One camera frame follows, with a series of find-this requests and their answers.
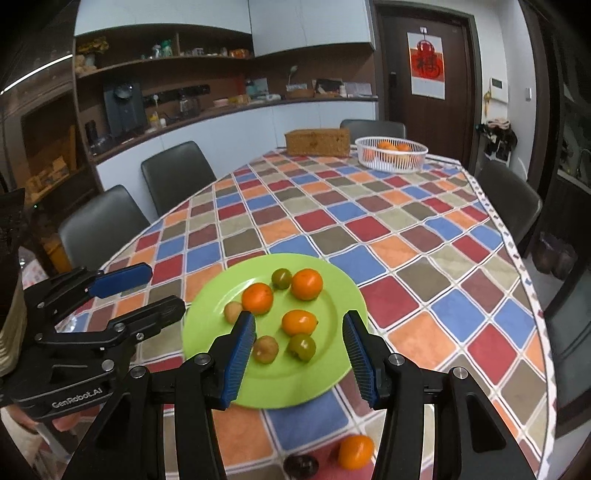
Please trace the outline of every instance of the box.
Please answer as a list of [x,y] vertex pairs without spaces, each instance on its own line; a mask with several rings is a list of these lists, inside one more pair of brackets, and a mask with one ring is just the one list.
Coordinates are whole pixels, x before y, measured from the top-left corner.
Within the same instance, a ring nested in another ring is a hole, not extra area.
[[348,157],[349,130],[346,128],[310,128],[285,134],[287,154],[321,157]]

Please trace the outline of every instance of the colorful tablecloth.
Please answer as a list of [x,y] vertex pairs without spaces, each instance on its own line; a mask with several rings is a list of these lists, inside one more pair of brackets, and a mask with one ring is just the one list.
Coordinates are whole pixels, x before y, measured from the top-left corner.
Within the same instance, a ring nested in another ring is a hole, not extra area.
[[[420,367],[465,367],[487,393],[545,478],[554,442],[556,386],[543,315],[510,234],[478,183],[459,165],[430,160],[390,175],[351,158],[273,152],[165,215],[120,252],[112,271],[146,262],[144,288],[77,312],[76,330],[107,322],[169,295],[189,304],[225,268],[276,252],[320,257],[346,272],[367,303],[371,327]],[[183,361],[182,324],[138,348],[152,371]],[[174,410],[164,425],[166,469],[178,475]],[[364,433],[379,445],[384,413],[368,408],[350,372],[297,407],[214,412],[230,478],[283,479],[293,452],[313,452],[321,479],[369,479],[372,465],[339,470],[328,461],[339,439]],[[433,463],[434,415],[425,407],[423,476]]]

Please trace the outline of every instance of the white plastic basket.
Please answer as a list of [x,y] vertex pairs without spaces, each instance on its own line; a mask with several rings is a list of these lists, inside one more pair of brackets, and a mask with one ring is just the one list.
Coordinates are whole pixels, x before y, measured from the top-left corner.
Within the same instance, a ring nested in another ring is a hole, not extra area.
[[[405,144],[409,151],[385,150],[378,148],[380,142],[388,141],[395,147]],[[362,137],[355,140],[359,163],[364,167],[389,173],[410,173],[421,170],[429,149],[425,145],[393,137]]]

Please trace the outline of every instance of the dark fruit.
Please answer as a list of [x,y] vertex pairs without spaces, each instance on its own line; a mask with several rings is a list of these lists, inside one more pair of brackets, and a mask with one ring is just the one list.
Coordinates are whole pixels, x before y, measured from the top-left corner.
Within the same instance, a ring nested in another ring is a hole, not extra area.
[[295,480],[312,478],[319,467],[318,460],[312,455],[290,455],[283,462],[283,470]]
[[260,337],[252,346],[252,356],[260,364],[270,364],[279,353],[279,344],[270,335]]
[[285,290],[291,285],[291,272],[286,268],[275,270],[271,276],[271,282],[275,288]]

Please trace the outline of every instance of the cabinet door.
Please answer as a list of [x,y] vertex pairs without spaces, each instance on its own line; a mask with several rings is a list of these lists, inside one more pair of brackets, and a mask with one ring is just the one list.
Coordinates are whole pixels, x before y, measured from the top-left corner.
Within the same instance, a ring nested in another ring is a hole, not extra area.
[[81,0],[74,35],[140,24],[188,24],[251,32],[248,0]]
[[325,102],[319,103],[320,126],[338,128],[348,118],[357,120],[375,120],[375,102]]
[[309,47],[371,42],[365,0],[301,0],[301,4]]
[[273,107],[277,147],[285,147],[285,134],[300,128],[320,128],[318,103],[294,103]]
[[257,57],[306,46],[300,0],[250,0],[249,5]]
[[161,137],[151,138],[111,157],[96,168],[103,188],[108,190],[115,185],[123,185],[150,223],[155,222],[158,215],[142,175],[141,165],[144,160],[162,150],[164,147]]
[[275,148],[271,108],[232,113],[170,133],[176,132],[164,141],[165,147],[173,146],[172,140],[182,143],[189,137],[199,145],[218,179]]

